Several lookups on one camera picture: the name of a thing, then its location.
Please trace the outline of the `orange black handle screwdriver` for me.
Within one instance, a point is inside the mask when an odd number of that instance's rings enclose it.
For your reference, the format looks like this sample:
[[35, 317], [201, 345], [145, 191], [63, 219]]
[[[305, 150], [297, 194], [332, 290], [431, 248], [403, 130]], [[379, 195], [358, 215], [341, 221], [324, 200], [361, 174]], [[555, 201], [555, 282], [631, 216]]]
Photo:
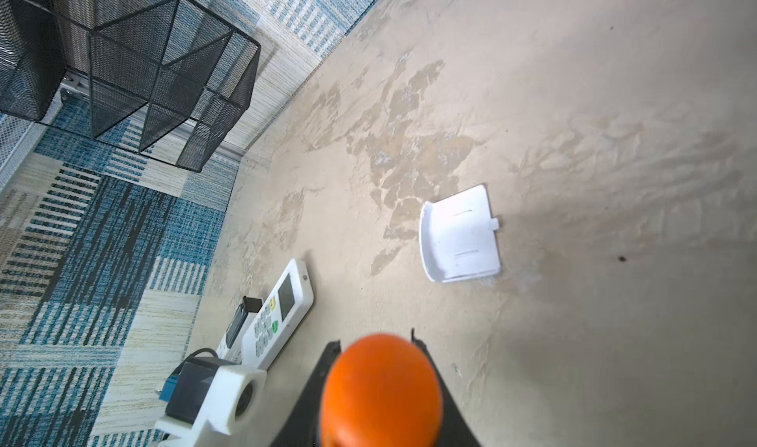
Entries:
[[441, 431], [442, 388], [409, 340], [373, 334], [337, 357], [321, 399], [323, 446], [432, 446]]

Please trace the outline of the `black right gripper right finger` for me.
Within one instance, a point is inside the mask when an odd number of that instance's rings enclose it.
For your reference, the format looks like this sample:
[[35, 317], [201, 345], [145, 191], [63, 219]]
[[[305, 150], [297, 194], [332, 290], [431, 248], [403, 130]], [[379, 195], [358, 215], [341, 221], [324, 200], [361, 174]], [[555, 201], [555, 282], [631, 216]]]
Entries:
[[433, 367], [439, 385], [441, 388], [443, 399], [443, 420], [439, 435], [435, 441], [436, 447], [480, 447], [481, 444], [473, 434], [472, 430], [464, 420], [461, 411], [457, 407], [449, 388], [445, 384], [444, 378], [441, 372], [437, 368], [433, 357], [431, 356], [425, 342], [416, 337], [415, 330], [411, 330], [411, 342], [415, 344], [417, 348], [420, 348], [421, 352], [428, 358], [431, 366]]

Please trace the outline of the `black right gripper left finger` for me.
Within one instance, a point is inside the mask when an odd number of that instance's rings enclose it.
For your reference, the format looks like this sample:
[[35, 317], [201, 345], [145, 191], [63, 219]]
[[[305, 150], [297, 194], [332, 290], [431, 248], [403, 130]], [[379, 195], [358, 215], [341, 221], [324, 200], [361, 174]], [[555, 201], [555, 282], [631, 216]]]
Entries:
[[321, 446], [321, 397], [329, 371], [341, 352], [339, 340], [325, 346], [287, 421], [271, 442], [271, 447]]

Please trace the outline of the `white remote control middle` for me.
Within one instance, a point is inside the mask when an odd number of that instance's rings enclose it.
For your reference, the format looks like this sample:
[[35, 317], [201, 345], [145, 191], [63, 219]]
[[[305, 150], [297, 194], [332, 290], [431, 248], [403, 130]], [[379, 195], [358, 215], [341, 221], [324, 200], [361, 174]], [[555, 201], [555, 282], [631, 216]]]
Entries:
[[313, 306], [303, 260], [291, 259], [242, 338], [241, 364], [267, 371]]

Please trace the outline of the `slim white remote black screen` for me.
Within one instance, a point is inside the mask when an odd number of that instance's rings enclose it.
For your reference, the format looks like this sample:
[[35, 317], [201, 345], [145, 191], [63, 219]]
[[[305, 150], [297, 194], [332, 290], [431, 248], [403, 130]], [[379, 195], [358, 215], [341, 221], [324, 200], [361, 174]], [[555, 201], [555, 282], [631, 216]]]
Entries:
[[234, 363], [242, 362], [242, 339], [262, 305], [263, 301], [260, 298], [247, 296], [242, 298], [216, 349], [220, 358]]

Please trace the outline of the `white battery cover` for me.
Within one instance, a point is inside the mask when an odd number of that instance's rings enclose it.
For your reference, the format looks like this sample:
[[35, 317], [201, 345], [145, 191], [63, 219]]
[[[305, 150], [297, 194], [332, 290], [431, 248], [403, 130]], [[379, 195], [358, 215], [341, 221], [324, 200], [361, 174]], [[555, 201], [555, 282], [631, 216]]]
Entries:
[[499, 228], [483, 184], [438, 202], [425, 202], [419, 245], [428, 279], [450, 283], [498, 275], [502, 271], [496, 241]]

